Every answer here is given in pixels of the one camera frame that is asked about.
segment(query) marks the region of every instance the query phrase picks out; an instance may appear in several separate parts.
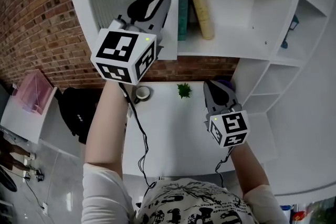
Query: white table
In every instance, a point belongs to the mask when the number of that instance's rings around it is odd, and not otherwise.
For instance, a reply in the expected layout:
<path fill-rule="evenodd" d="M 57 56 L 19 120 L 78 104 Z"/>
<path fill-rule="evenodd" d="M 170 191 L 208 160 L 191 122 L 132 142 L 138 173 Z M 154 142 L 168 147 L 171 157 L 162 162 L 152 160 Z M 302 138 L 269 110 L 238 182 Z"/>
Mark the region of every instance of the white table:
<path fill-rule="evenodd" d="M 190 98 L 181 99 L 177 85 L 182 82 L 141 83 L 152 89 L 151 98 L 136 106 L 140 123 L 148 136 L 145 160 L 147 176 L 193 176 L 215 173 L 227 149 L 220 148 L 204 124 L 203 83 L 187 82 Z M 273 134 L 266 114 L 249 115 L 248 143 L 261 163 L 277 157 Z M 123 172 L 140 175 L 138 160 L 144 154 L 142 134 L 131 116 L 127 123 Z M 220 172 L 234 170 L 231 159 Z"/>
<path fill-rule="evenodd" d="M 38 144 L 43 124 L 56 90 L 57 88 L 55 87 L 51 92 L 42 115 L 38 113 L 28 113 L 10 96 L 0 124 L 11 132 Z"/>

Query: white sleeve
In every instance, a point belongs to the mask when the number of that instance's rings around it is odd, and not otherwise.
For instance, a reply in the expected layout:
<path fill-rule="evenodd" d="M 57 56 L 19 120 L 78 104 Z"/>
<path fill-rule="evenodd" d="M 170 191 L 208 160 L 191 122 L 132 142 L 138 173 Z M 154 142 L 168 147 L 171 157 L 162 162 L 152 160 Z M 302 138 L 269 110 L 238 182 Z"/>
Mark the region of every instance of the white sleeve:
<path fill-rule="evenodd" d="M 83 170 L 82 224 L 133 223 L 132 199 L 120 176 L 91 164 Z"/>
<path fill-rule="evenodd" d="M 270 186 L 261 185 L 249 191 L 244 201 L 250 206 L 254 217 L 259 223 L 288 224 Z"/>

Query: blue object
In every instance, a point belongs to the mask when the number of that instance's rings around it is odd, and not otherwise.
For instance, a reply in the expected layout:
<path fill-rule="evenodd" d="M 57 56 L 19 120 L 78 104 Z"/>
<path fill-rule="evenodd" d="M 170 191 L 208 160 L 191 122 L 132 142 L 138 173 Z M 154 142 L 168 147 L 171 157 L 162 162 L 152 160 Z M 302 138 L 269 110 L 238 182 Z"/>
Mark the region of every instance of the blue object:
<path fill-rule="evenodd" d="M 188 21 L 188 0 L 178 0 L 178 36 L 177 40 L 186 40 L 187 35 L 187 21 Z"/>
<path fill-rule="evenodd" d="M 290 23 L 289 29 L 288 29 L 287 34 L 285 36 L 285 39 L 283 40 L 283 42 L 281 44 L 281 47 L 283 49 L 287 49 L 288 48 L 288 43 L 287 43 L 286 39 L 287 39 L 289 31 L 293 31 L 298 26 L 299 23 L 300 23 L 299 22 L 299 18 L 296 15 L 294 15 L 293 20 Z"/>
<path fill-rule="evenodd" d="M 221 84 L 224 84 L 226 87 L 229 87 L 231 90 L 233 90 L 231 82 L 229 82 L 227 80 L 223 80 L 223 79 L 219 79 L 217 81 L 220 82 Z"/>
<path fill-rule="evenodd" d="M 280 207 L 282 208 L 283 211 L 288 211 L 292 209 L 291 205 L 281 205 Z"/>

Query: yellow book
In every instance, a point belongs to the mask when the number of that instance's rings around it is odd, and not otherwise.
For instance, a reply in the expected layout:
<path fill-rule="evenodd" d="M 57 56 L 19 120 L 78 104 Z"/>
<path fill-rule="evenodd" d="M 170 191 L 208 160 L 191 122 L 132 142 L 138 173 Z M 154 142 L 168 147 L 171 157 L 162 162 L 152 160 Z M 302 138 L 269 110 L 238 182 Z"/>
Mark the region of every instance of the yellow book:
<path fill-rule="evenodd" d="M 193 0 L 196 16 L 204 39 L 215 37 L 214 25 L 211 22 L 206 0 Z"/>

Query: brick wall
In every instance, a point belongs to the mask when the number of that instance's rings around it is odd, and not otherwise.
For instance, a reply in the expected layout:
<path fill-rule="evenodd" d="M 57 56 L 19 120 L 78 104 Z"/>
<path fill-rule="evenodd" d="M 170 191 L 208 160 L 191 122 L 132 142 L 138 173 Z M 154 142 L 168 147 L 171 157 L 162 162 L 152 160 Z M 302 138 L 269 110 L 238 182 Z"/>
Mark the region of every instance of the brick wall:
<path fill-rule="evenodd" d="M 71 0 L 0 0 L 0 79 L 17 83 L 38 68 L 61 90 L 102 88 Z M 143 81 L 229 80 L 239 59 L 179 57 L 157 61 Z"/>

